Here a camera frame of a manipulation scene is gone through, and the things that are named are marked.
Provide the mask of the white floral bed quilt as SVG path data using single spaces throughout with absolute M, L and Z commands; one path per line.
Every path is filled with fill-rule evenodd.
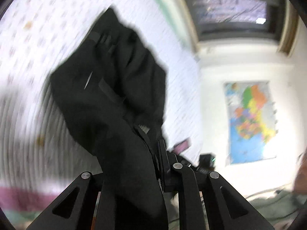
M 167 71 L 163 133 L 168 147 L 190 138 L 196 163 L 201 139 L 200 77 L 155 0 L 14 0 L 1 19 L 1 208 L 12 222 L 44 210 L 80 173 L 101 171 L 70 136 L 49 76 L 113 6 Z

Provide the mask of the green bed sheet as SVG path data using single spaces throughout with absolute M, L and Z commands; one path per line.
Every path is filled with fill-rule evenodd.
M 194 52 L 195 44 L 191 37 L 191 28 L 188 25 L 187 11 L 184 7 L 183 0 L 155 1 L 180 43 L 190 51 Z

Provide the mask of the black hooded jacket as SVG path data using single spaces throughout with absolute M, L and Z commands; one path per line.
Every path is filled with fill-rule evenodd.
M 108 8 L 50 77 L 73 139 L 96 156 L 116 200 L 116 229 L 167 229 L 157 142 L 165 71 Z

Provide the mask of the smartphone with pink screen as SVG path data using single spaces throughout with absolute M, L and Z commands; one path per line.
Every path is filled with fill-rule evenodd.
M 172 152 L 176 155 L 180 155 L 180 153 L 186 151 L 187 149 L 189 149 L 191 146 L 191 141 L 190 138 L 186 138 L 185 140 L 176 143 L 176 145 L 174 145 Z

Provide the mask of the dark framed window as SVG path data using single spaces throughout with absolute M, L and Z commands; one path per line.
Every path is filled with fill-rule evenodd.
M 267 39 L 280 53 L 294 47 L 299 14 L 290 0 L 182 0 L 194 44 L 218 39 Z

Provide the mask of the colourful wall map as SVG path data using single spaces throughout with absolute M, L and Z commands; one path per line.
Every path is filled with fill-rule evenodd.
M 253 163 L 277 156 L 276 120 L 269 81 L 224 83 L 229 120 L 229 163 Z

